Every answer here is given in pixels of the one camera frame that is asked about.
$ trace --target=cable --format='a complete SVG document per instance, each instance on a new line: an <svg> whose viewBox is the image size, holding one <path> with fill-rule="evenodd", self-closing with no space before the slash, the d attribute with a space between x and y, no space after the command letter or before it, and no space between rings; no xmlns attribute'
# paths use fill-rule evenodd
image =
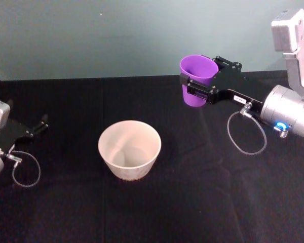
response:
<svg viewBox="0 0 304 243"><path fill-rule="evenodd" d="M11 153L21 153L21 154L29 155L36 162L36 164L38 166L38 169L39 169L39 176L38 176L37 180L34 183L30 184L30 185L23 185L23 184L19 183L16 180L16 178L15 178L15 171L16 171L16 168L18 167L19 163L17 163L17 165L14 166L14 168L12 170L12 179L15 181L15 183L17 185L19 185L21 187L24 187L24 188L30 188L30 187L35 186L40 181L40 178L41 178L41 166L40 166L40 163L38 162L38 160L34 156L32 156L30 153L27 153L27 152L24 152L24 151L15 151L15 150L13 150Z"/></svg>
<svg viewBox="0 0 304 243"><path fill-rule="evenodd" d="M263 128L261 127L260 123L259 123L255 118L250 117L250 119L252 119L252 120L256 123L256 125L259 127L259 129L260 129L260 131L261 131L261 133L262 133L262 135L263 135L264 143L263 143L263 147L261 148L261 150L259 150L259 151L257 151L257 152L246 152L246 151L242 150L242 149L236 144L236 142L234 141L234 139L232 138L231 133L230 133L230 121L231 121L231 119L232 119L233 116L235 116L235 115L237 115L237 114L239 114L239 113L240 113L239 111L234 112L234 113L229 117L229 119L227 120L227 133L229 134L229 137L230 137L231 141L233 142L233 144L236 146L236 148L237 148L240 152L242 152L242 153L244 153L244 154L246 154L246 155L257 155L257 154L260 154L260 153L263 152L264 149L267 147L267 136L265 135L265 132L264 132Z"/></svg>

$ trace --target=plastic cup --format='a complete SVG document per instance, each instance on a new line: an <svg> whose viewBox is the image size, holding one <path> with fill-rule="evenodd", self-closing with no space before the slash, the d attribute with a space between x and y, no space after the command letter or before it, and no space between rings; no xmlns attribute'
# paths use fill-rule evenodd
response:
<svg viewBox="0 0 304 243"><path fill-rule="evenodd" d="M150 125L124 120L101 134L98 150L112 173L123 180L137 180L151 169L161 150L161 138Z"/></svg>
<svg viewBox="0 0 304 243"><path fill-rule="evenodd" d="M212 78L218 72L217 64L202 55L190 55L184 57L180 62L180 71L191 79L210 85ZM206 100L187 93L187 86L182 85L183 100L187 105L199 107L206 103Z"/></svg>

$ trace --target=black table surface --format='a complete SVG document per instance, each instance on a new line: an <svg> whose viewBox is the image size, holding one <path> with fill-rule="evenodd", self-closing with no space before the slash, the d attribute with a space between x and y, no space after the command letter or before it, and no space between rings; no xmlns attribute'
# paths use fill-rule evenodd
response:
<svg viewBox="0 0 304 243"><path fill-rule="evenodd" d="M287 83L286 72L247 75ZM244 155L226 131L240 108L185 105L176 75L2 82L9 98L11 118L31 126L47 113L50 127L20 148L41 164L37 186L15 185L10 163L0 175L0 242L304 242L304 139L265 128L266 150ZM126 119L162 139L151 171L133 182L97 149L102 131ZM241 147L261 148L252 121L231 126ZM27 183L36 167L24 158L17 174Z"/></svg>

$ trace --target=table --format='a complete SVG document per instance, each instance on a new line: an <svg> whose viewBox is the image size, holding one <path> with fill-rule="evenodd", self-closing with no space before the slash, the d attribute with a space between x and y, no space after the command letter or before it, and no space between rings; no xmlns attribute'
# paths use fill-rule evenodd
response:
<svg viewBox="0 0 304 243"><path fill-rule="evenodd" d="M246 75L287 83L284 71ZM265 128L266 150L243 155L226 131L239 107L186 106L177 75L2 82L9 98L11 118L31 126L47 113L50 127L23 147L42 167L36 187L14 185L12 164L0 175L0 242L304 242L304 139ZM116 178L97 150L102 131L125 119L162 139L134 182ZM251 121L236 117L231 128L246 150L262 146ZM19 173L35 178L36 167L25 160Z"/></svg>

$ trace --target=bowl rim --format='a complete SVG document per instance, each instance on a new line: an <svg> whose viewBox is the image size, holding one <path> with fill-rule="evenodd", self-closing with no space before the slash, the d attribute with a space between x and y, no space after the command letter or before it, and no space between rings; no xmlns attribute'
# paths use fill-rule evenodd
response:
<svg viewBox="0 0 304 243"><path fill-rule="evenodd" d="M157 150L156 154L153 156L152 159L150 159L148 162L145 162L144 164L142 164L142 165L140 165L140 166L125 167L125 166L118 166L118 165L115 165L115 164L113 164L113 163L107 161L107 160L102 156L102 154L101 154L101 152L100 152L100 151L101 151L101 149L100 149L100 146L101 146L101 143L100 143L100 142L101 142L101 137L102 137L103 134L107 131L107 129L110 129L110 128L113 127L113 126L119 125L120 123L128 123L128 122L131 122L131 123L140 123L140 124L143 124L144 126L149 127L150 129L152 129L152 130L154 131L154 133L156 134L157 139L158 139L158 144L159 144L159 145L158 145L158 150ZM102 157L102 159L105 161L105 163L107 163L107 164L109 164L109 165L111 165L111 166L113 166L113 167L116 167L116 168L119 168L119 169L125 169L125 170L133 170L133 169L142 168L142 167L147 166L148 164L154 162L154 161L157 159L157 157L159 156L159 154L160 154L161 146L162 146L162 141L161 141L161 137L160 137L158 131L157 131L154 127L152 127L151 125L149 125L149 124L147 124L147 123L145 123L145 122L143 122L143 121L139 121L139 120L121 120L121 121L118 121L118 122L116 122L116 123L114 123L114 124L108 126L108 127L101 133L101 135L100 135L100 137L99 137L99 140L98 140L98 151L99 151L99 154L100 154L100 156Z"/></svg>

